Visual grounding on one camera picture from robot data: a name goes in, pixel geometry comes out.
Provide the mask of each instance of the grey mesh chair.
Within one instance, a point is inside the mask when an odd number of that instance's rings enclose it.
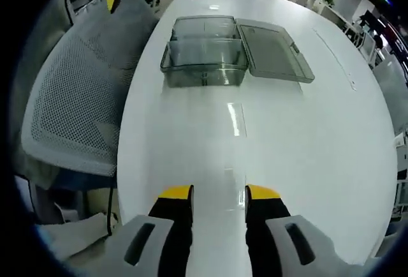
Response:
[[[38,16],[13,72],[8,109],[8,152],[16,175],[49,188],[59,168],[27,155],[21,145],[21,129],[31,88],[44,61],[71,28],[75,14],[68,0],[49,0]]]
[[[90,4],[60,39],[33,85],[22,147],[37,160],[112,176],[124,103],[157,19],[144,0]]]

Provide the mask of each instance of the potted plant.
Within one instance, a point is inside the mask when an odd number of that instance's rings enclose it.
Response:
[[[333,8],[334,6],[334,0],[323,0],[324,3],[326,3],[330,8]]]

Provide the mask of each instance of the desk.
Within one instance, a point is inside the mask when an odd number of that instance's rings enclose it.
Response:
[[[339,12],[335,11],[333,8],[330,8],[322,0],[316,0],[314,2],[313,8],[317,14],[320,14],[322,17],[332,21],[339,28],[343,29],[345,27],[353,28],[353,25],[343,17]]]
[[[350,23],[348,20],[344,20],[346,22],[346,28],[344,29],[344,33],[346,34],[346,36],[348,36],[348,32],[352,31],[354,33],[354,36],[360,36],[363,32],[363,28],[361,28],[359,25],[353,25],[352,23]]]
[[[240,87],[170,89],[161,57],[175,20],[189,15],[285,27],[315,81],[247,71]],[[377,81],[330,21],[286,0],[174,0],[146,44],[126,100],[117,157],[122,221],[147,214],[166,187],[194,184],[187,276],[248,277],[243,191],[258,184],[277,190],[292,215],[330,237],[342,259],[360,264],[391,217],[393,139]]]

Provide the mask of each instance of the container lid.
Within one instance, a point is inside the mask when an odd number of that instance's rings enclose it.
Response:
[[[303,54],[283,27],[255,20],[236,22],[251,75],[306,83],[314,80]]]

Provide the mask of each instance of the chair backrest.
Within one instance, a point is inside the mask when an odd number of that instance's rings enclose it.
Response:
[[[360,53],[364,57],[364,59],[369,62],[372,58],[372,54],[375,50],[375,41],[371,37],[371,35],[365,33],[363,37],[363,43],[360,47],[358,47]]]
[[[157,24],[144,0],[122,0],[111,15],[93,3],[41,68],[25,111],[24,151],[78,172],[111,176],[124,102]]]
[[[49,0],[27,36],[10,87],[8,145],[13,171],[44,188],[49,186],[59,169],[32,159],[23,151],[21,127],[38,72],[57,42],[71,28],[74,18],[68,0]]]
[[[404,71],[395,55],[388,56],[372,71],[387,103],[395,135],[398,135],[408,129],[408,88]]]

